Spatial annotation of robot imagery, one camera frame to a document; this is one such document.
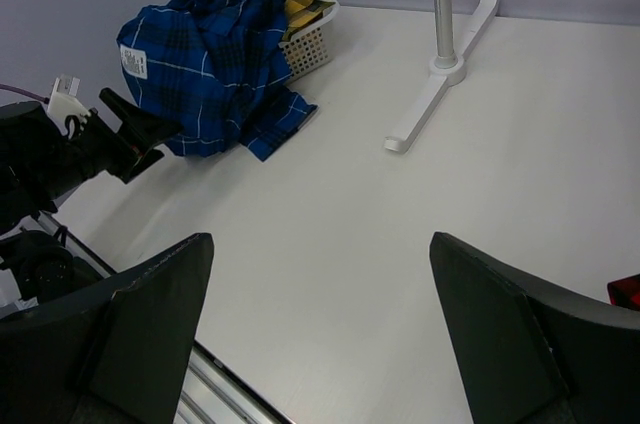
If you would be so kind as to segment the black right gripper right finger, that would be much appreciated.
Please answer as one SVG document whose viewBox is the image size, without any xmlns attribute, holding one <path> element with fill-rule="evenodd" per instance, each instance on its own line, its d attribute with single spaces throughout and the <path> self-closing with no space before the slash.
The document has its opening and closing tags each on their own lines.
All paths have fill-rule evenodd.
<svg viewBox="0 0 640 424">
<path fill-rule="evenodd" d="M 636 423 L 639 311 L 437 232 L 429 258 L 476 423 Z"/>
</svg>

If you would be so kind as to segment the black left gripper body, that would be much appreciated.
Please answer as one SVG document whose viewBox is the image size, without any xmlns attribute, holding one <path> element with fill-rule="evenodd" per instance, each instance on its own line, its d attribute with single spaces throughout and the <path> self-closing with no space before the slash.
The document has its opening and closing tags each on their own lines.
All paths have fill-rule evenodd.
<svg viewBox="0 0 640 424">
<path fill-rule="evenodd" d="M 114 131 L 97 113 L 65 118 L 67 138 L 83 163 L 89 165 L 89 175 L 107 171 L 119 179 L 133 179 L 138 164 L 138 147 L 131 140 L 125 124 Z"/>
</svg>

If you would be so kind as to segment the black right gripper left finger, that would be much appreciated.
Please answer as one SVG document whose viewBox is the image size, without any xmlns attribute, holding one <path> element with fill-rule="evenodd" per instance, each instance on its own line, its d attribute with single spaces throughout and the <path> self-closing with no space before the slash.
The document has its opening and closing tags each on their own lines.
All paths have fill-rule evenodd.
<svg viewBox="0 0 640 424">
<path fill-rule="evenodd" d="M 170 423 L 214 258 L 207 233 L 1 321 L 4 423 Z"/>
</svg>

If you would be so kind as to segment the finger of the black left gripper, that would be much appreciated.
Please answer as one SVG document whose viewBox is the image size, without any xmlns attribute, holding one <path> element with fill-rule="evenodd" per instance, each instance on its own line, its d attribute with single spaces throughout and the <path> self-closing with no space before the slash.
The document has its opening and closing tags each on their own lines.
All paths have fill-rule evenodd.
<svg viewBox="0 0 640 424">
<path fill-rule="evenodd" d="M 183 130 L 179 122 L 147 112 L 110 88 L 103 88 L 99 98 L 121 121 L 117 134 L 136 149 L 155 148 Z"/>
<path fill-rule="evenodd" d="M 161 160 L 163 157 L 164 153 L 162 151 L 158 149 L 152 149 L 143 157 L 141 157 L 135 164 L 126 166 L 125 169 L 120 173 L 119 179 L 123 183 L 128 184 L 141 173 L 149 169 L 156 162 Z"/>
</svg>

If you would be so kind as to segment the blue plaid shirt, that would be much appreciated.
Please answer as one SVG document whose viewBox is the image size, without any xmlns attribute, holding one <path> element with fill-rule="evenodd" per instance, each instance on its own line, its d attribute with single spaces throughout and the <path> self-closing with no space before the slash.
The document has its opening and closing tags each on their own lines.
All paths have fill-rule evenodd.
<svg viewBox="0 0 640 424">
<path fill-rule="evenodd" d="M 285 2 L 170 0 L 122 26 L 125 81 L 139 108 L 182 125 L 166 143 L 175 155 L 242 145 L 264 161 L 316 112 L 287 86 Z"/>
</svg>

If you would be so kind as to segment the white plastic basket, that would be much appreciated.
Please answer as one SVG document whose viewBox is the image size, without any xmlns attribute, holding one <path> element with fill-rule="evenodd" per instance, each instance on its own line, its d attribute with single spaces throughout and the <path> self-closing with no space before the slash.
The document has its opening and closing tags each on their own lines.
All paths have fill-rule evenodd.
<svg viewBox="0 0 640 424">
<path fill-rule="evenodd" d="M 288 41 L 280 43 L 291 71 L 288 84 L 329 63 L 334 57 L 334 19 L 340 4 L 337 0 L 320 1 L 330 2 L 331 6 L 324 9 L 317 19 L 293 33 Z"/>
</svg>

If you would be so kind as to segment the yellow plaid shirt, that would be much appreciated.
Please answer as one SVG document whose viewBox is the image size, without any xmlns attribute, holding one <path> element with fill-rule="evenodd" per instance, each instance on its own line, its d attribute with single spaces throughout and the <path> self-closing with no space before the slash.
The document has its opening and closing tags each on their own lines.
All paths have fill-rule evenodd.
<svg viewBox="0 0 640 424">
<path fill-rule="evenodd" d="M 335 5 L 333 1 L 323 0 L 286 0 L 284 5 L 287 29 L 282 37 L 289 42 L 292 36 L 321 19 L 326 10 Z"/>
</svg>

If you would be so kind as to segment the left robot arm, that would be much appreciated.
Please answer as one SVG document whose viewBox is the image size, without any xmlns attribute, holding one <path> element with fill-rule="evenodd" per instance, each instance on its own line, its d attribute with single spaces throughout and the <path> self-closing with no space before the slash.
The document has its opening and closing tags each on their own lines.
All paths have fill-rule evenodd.
<svg viewBox="0 0 640 424">
<path fill-rule="evenodd" d="M 100 99 L 120 119 L 112 130 L 97 110 L 54 116 L 54 104 L 26 101 L 1 109 L 1 314 L 8 316 L 101 280 L 66 245 L 67 230 L 19 230 L 25 218 L 55 213 L 56 201 L 107 172 L 128 183 L 163 156 L 159 145 L 180 124 L 127 102 L 109 88 Z"/>
</svg>

